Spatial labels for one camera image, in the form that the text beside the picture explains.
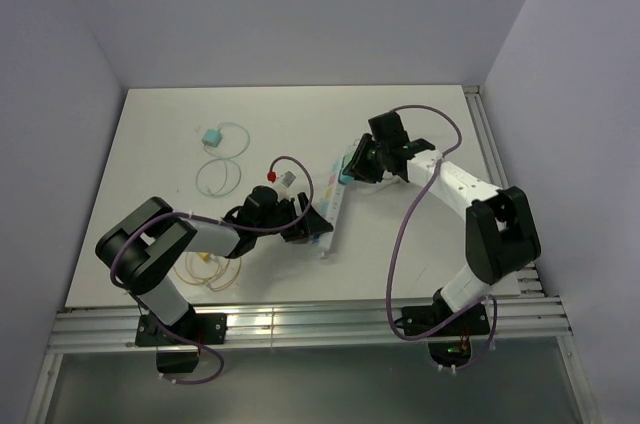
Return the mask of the white multicolour power strip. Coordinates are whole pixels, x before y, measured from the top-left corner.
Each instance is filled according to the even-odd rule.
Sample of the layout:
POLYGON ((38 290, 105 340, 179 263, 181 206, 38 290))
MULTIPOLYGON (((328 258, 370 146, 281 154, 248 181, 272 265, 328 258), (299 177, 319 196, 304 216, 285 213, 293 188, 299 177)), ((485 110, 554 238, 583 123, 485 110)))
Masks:
POLYGON ((321 197, 319 198, 318 205, 316 206, 319 214, 334 226, 333 232, 316 238, 313 241, 313 244, 316 246, 319 252, 320 258, 326 258, 331 251, 333 240, 336 236, 338 227, 338 217, 340 214, 343 198, 345 196, 347 185, 344 186, 338 182, 338 173, 340 172, 341 165, 348 162, 355 148, 356 143, 351 143, 336 159, 329 172, 326 189, 323 191, 321 197))

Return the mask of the teal usb charger plug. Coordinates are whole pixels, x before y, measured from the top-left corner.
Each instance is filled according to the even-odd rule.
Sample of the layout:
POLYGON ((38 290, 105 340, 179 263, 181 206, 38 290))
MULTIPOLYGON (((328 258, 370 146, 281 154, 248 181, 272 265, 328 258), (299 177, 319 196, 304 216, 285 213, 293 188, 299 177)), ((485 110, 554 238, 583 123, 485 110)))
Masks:
POLYGON ((342 164, 340 172, 338 173, 338 182, 341 185, 346 186, 352 183, 353 181, 354 181, 354 177, 347 173, 346 165, 342 164))

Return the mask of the light blue charger plug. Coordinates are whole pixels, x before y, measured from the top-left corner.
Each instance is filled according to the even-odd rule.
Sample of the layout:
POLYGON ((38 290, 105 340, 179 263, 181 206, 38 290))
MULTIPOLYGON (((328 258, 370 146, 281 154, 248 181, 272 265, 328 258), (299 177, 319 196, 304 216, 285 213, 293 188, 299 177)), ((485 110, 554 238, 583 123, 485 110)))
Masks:
POLYGON ((222 141, 222 133, 219 128, 208 129, 202 136, 201 142, 206 147, 216 148, 222 141))

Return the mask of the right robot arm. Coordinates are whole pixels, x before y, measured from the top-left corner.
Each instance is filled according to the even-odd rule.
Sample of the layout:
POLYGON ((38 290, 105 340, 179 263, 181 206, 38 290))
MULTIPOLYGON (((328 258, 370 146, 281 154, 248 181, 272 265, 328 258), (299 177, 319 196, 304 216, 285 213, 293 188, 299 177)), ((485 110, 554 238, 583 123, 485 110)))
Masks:
POLYGON ((512 186, 487 183, 447 160, 461 147, 462 131, 446 113, 426 105, 403 105, 368 120, 343 174, 355 181, 375 184, 390 174, 420 188, 406 211, 392 248, 385 289, 391 307, 393 282, 400 247, 409 220, 421 200, 432 194, 464 222, 465 263, 436 294, 442 302, 433 309, 435 327, 452 334, 468 318, 467 308, 486 296, 504 277, 539 258, 541 244, 525 192, 512 186), (441 151, 424 138, 411 139, 399 112, 420 109, 442 117, 456 141, 441 151))

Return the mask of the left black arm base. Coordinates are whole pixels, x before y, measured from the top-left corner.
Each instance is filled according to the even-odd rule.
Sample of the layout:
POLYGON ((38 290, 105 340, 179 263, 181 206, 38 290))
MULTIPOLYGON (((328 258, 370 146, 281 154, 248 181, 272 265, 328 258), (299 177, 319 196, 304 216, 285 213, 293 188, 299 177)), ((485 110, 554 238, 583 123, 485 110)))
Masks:
POLYGON ((151 315, 139 318, 134 345, 156 349, 156 369, 168 375, 191 374, 204 356, 203 346, 225 342, 227 315, 187 314, 173 326, 163 326, 151 315))

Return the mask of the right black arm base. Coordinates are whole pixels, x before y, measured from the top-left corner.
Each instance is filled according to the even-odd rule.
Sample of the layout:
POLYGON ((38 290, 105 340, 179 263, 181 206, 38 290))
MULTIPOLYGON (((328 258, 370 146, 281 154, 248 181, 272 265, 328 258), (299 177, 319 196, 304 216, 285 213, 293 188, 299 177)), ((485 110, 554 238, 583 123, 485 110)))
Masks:
MULTIPOLYGON (((394 324, 405 337, 412 337, 430 331, 453 314, 441 292, 436 291, 429 305, 402 307, 400 317, 394 324)), ((471 338, 490 335, 491 325, 486 308, 483 304, 476 304, 434 333, 435 337, 448 337, 449 341, 428 342, 430 357, 437 365, 458 368, 468 364, 472 359, 471 338)))

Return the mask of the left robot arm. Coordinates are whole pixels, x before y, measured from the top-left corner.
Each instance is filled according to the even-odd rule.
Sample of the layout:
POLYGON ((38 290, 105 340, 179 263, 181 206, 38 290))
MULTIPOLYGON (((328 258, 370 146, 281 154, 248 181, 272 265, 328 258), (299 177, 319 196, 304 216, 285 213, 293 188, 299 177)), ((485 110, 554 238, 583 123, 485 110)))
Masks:
POLYGON ((110 269, 113 283, 155 315, 159 332, 183 343, 194 333, 195 311, 168 277, 182 254, 238 259, 263 236, 278 234, 304 244, 333 230, 304 192, 286 198, 272 187, 257 186, 220 220, 188 216, 152 197, 101 237, 95 254, 110 269))

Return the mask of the aluminium right rail frame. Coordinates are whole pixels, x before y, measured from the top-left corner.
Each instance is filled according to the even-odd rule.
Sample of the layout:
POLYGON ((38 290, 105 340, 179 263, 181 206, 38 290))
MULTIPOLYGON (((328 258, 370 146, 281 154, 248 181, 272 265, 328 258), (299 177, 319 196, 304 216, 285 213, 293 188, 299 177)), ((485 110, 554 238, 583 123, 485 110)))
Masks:
MULTIPOLYGON (((490 180, 493 184, 506 188, 508 186, 508 179, 484 109, 480 87, 464 86, 463 93, 478 136, 490 180)), ((527 264, 521 270, 516 271, 514 275, 518 281, 520 293, 523 296, 546 296, 535 262, 527 264)))

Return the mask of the aluminium rail frame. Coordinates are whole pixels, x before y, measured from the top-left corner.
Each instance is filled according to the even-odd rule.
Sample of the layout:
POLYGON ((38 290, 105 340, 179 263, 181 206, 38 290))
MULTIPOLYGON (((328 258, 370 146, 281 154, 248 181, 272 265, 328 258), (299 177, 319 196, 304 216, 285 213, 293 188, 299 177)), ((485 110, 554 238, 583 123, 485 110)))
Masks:
MULTIPOLYGON (((202 314, 227 315, 226 349, 323 347, 398 343, 379 300, 268 306, 199 306, 202 314)), ((498 339, 572 334, 558 297, 498 301, 498 339)), ((133 307, 60 313, 46 346, 54 354, 136 351, 139 311, 133 307)))
MULTIPOLYGON (((484 109, 480 87, 464 86, 463 93, 478 136, 490 180, 493 184, 506 188, 508 186, 508 179, 484 109)), ((518 281, 520 293, 523 296, 546 296, 535 262, 527 264, 521 270, 516 271, 514 275, 518 281)))

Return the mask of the aluminium front rail frame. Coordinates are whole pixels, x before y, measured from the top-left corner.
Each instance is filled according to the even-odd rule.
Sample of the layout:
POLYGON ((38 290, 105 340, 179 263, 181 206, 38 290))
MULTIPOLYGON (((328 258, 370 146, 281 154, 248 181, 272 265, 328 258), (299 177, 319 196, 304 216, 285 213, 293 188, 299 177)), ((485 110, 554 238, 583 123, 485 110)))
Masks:
MULTIPOLYGON (((227 315, 226 349, 323 347, 398 343, 379 300, 268 306, 199 306, 202 314, 227 315)), ((498 339, 572 334, 558 297, 498 301, 498 339)), ((46 346, 54 354, 136 351, 139 311, 133 307, 60 313, 46 346)))

